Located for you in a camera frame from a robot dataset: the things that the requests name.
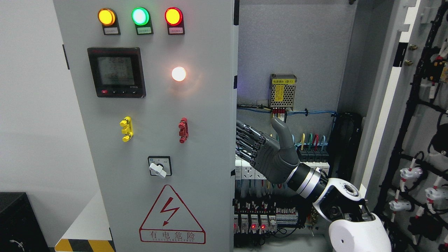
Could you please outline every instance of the white indicator light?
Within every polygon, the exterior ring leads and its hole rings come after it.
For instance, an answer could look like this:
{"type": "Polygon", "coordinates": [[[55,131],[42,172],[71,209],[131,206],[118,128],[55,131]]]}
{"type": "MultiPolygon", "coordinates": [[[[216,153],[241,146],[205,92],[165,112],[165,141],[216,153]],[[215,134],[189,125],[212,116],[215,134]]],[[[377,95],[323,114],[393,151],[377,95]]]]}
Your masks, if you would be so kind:
{"type": "Polygon", "coordinates": [[[183,81],[187,76],[187,72],[185,68],[178,66],[172,70],[171,76],[175,81],[183,81]]]}

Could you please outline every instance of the red indicator light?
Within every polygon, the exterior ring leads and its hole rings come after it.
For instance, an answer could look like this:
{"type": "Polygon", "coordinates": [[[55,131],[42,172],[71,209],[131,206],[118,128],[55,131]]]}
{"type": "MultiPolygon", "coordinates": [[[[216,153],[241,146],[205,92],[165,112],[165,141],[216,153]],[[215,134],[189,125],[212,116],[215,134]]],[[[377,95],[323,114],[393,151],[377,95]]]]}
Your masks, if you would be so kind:
{"type": "Polygon", "coordinates": [[[171,26],[180,24],[182,19],[182,11],[176,7],[170,7],[165,11],[165,20],[171,26]]]}

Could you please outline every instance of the digital power meter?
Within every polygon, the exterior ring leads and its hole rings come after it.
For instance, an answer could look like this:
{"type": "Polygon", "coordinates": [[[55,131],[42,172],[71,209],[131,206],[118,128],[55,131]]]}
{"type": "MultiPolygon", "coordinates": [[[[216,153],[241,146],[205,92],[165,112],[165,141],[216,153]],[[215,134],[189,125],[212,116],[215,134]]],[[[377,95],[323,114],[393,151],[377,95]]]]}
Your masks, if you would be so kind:
{"type": "Polygon", "coordinates": [[[98,97],[146,96],[140,48],[88,48],[90,68],[98,97]]]}

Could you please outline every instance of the lightning bolt symbol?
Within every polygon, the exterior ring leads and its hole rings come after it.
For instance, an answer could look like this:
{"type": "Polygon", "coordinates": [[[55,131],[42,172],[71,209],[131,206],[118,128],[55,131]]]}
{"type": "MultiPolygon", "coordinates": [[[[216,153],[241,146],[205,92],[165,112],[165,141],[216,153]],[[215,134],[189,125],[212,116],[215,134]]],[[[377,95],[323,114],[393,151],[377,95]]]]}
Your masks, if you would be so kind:
{"type": "Polygon", "coordinates": [[[176,207],[176,208],[172,208],[172,209],[166,209],[168,207],[168,205],[171,203],[171,201],[173,200],[173,197],[169,197],[168,201],[165,203],[165,206],[162,208],[162,210],[160,211],[160,213],[164,213],[164,212],[169,212],[169,211],[173,211],[173,213],[171,214],[171,216],[168,218],[168,220],[164,221],[164,225],[168,224],[169,219],[171,219],[171,217],[179,210],[180,207],[176,207]]]}

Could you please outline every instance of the gray robotic hand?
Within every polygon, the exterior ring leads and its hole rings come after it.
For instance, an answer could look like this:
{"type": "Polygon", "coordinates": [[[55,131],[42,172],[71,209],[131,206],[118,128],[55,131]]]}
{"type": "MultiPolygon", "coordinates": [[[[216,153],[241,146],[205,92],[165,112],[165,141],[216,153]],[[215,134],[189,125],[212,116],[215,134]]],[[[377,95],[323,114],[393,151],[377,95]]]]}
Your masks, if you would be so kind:
{"type": "Polygon", "coordinates": [[[279,141],[253,127],[237,121],[236,154],[250,163],[271,183],[286,182],[299,164],[291,132],[279,118],[271,119],[279,141]]]}

